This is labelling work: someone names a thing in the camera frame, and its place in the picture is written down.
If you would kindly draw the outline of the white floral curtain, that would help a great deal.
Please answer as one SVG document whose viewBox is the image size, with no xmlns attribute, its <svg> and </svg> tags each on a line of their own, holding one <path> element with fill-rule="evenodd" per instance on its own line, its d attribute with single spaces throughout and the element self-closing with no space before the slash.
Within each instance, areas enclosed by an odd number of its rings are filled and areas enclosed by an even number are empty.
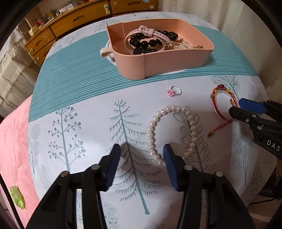
<svg viewBox="0 0 282 229">
<path fill-rule="evenodd" d="M 264 22 L 242 1 L 159 1 L 160 11 L 193 14 L 230 38 L 260 76 L 271 99 L 281 101 L 281 47 Z"/>
</svg>

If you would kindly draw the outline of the pink fleece blanket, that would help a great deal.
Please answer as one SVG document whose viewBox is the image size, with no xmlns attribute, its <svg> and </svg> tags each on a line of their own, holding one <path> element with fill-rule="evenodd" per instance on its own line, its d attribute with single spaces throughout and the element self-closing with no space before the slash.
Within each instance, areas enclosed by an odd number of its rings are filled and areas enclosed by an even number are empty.
<svg viewBox="0 0 282 229">
<path fill-rule="evenodd" d="M 7 188 L 17 186 L 25 209 L 16 207 L 24 226 L 39 204 L 28 159 L 27 128 L 31 97 L 10 113 L 1 123 L 1 175 Z"/>
</svg>

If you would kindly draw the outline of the gold pearl leaf jewelry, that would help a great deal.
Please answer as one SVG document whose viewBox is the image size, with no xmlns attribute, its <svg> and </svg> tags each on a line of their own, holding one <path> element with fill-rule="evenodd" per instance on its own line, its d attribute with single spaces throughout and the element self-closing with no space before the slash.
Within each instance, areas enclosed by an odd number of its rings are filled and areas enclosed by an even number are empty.
<svg viewBox="0 0 282 229">
<path fill-rule="evenodd" d="M 203 45 L 193 45 L 183 38 L 165 44 L 165 50 L 203 49 Z"/>
</svg>

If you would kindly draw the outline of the pink jewelry tray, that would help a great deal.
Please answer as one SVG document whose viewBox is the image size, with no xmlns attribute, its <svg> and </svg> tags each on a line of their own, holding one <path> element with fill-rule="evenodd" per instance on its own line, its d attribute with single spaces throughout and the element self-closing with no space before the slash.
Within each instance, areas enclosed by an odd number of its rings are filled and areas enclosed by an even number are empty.
<svg viewBox="0 0 282 229">
<path fill-rule="evenodd" d="M 203 49 L 160 51 L 161 42 L 156 38 L 145 39 L 141 33 L 131 36 L 130 44 L 135 48 L 131 54 L 125 47 L 126 35 L 146 26 L 162 32 L 171 41 L 183 38 L 193 45 L 203 45 Z M 180 19 L 149 19 L 121 22 L 107 27 L 110 46 L 100 50 L 101 57 L 113 53 L 119 73 L 131 80 L 189 68 L 202 67 L 214 50 L 214 44 L 202 32 Z"/>
</svg>

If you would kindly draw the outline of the green plastic wrapper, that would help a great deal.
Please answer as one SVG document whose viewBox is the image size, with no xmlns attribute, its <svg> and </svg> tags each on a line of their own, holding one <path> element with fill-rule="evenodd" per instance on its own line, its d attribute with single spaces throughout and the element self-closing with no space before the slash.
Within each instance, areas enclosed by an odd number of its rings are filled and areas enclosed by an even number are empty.
<svg viewBox="0 0 282 229">
<path fill-rule="evenodd" d="M 20 209 L 25 209 L 25 201 L 24 201 L 24 197 L 21 194 L 18 186 L 12 186 L 10 187 L 10 195 L 11 198 L 13 200 L 13 203 L 19 207 Z"/>
</svg>

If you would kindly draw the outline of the pink watch band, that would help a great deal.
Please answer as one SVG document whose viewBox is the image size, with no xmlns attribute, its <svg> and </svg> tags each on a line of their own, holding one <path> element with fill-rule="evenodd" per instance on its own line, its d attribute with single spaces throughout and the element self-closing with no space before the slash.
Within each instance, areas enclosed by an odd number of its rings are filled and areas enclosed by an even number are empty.
<svg viewBox="0 0 282 229">
<path fill-rule="evenodd" d="M 147 28 L 144 25 L 141 25 L 140 27 L 138 27 L 135 30 L 130 31 L 125 38 L 125 47 L 127 48 L 127 50 L 133 54 L 134 51 L 134 46 L 132 44 L 130 44 L 130 40 L 131 40 L 131 36 L 133 35 L 137 35 L 138 33 L 141 33 L 145 39 L 147 38 L 156 38 L 161 42 L 161 48 L 160 51 L 164 51 L 165 50 L 165 45 L 166 43 L 170 43 L 171 40 L 168 36 L 166 36 L 165 34 L 163 34 L 162 32 L 158 32 L 155 29 L 150 29 Z"/>
</svg>

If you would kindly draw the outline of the tree-print tablecloth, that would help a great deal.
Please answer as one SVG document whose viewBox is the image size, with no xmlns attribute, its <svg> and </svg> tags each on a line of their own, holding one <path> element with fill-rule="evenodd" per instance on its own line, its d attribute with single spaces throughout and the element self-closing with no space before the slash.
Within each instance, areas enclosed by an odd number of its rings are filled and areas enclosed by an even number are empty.
<svg viewBox="0 0 282 229">
<path fill-rule="evenodd" d="M 200 68 L 132 81 L 100 56 L 106 27 L 153 18 L 181 19 L 208 37 L 215 48 Z M 245 204 L 261 191 L 276 158 L 253 143 L 249 127 L 215 113 L 211 92 L 223 84 L 237 99 L 266 100 L 265 88 L 241 50 L 221 31 L 196 16 L 133 13 L 95 22 L 54 43 L 32 95 L 28 149 L 32 180 L 42 198 L 62 171 L 82 172 L 98 163 L 114 144 L 121 159 L 112 187 L 101 193 L 109 228 L 175 228 L 182 194 L 170 185 L 166 168 L 155 163 L 148 143 L 150 122 L 163 109 L 186 107 L 191 116 L 170 112 L 154 130 L 161 154 L 170 144 L 183 155 L 195 127 L 196 146 L 187 158 L 201 172 L 222 171 Z"/>
</svg>

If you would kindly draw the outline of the lace-covered cabinet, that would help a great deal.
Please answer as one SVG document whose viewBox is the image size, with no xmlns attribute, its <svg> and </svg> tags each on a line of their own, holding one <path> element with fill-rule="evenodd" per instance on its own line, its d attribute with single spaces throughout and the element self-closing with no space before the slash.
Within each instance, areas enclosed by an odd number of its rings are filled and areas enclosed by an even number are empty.
<svg viewBox="0 0 282 229">
<path fill-rule="evenodd" d="M 1 49 L 1 116 L 6 117 L 33 93 L 40 71 L 24 48 L 24 35 L 14 29 Z"/>
</svg>

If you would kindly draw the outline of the wooden desk with drawers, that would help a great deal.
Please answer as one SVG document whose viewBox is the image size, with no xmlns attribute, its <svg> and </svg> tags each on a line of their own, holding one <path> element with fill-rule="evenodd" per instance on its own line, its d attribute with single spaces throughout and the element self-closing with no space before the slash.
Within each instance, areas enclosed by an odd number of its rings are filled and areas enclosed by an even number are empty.
<svg viewBox="0 0 282 229">
<path fill-rule="evenodd" d="M 49 20 L 24 47 L 33 61 L 42 65 L 51 46 L 78 28 L 120 14 L 156 10 L 157 1 L 81 1 L 74 8 Z"/>
</svg>

